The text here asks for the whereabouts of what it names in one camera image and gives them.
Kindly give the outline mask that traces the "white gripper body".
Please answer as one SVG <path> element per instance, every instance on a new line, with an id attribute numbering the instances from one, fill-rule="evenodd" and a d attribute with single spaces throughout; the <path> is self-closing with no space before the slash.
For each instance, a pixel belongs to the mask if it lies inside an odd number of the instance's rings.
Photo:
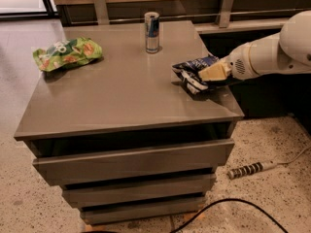
<path id="1" fill-rule="evenodd" d="M 227 63 L 231 68 L 231 75 L 238 80 L 247 80 L 252 76 L 249 62 L 249 44 L 234 49 L 227 56 Z"/>

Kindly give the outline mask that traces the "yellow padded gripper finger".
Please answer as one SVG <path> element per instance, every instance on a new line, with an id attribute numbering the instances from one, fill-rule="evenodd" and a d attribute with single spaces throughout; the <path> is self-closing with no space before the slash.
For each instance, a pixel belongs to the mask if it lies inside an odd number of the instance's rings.
<path id="1" fill-rule="evenodd" d="M 204 82 L 224 81 L 231 74 L 231 68 L 223 58 L 198 72 Z"/>

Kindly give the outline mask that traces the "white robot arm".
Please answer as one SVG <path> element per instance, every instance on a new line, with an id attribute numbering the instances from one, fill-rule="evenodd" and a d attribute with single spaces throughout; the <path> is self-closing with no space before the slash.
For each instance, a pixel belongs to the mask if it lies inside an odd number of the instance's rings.
<path id="1" fill-rule="evenodd" d="M 311 12 L 291 17 L 279 33 L 234 49 L 228 56 L 198 72 L 205 82 L 254 79 L 269 74 L 311 72 Z"/>

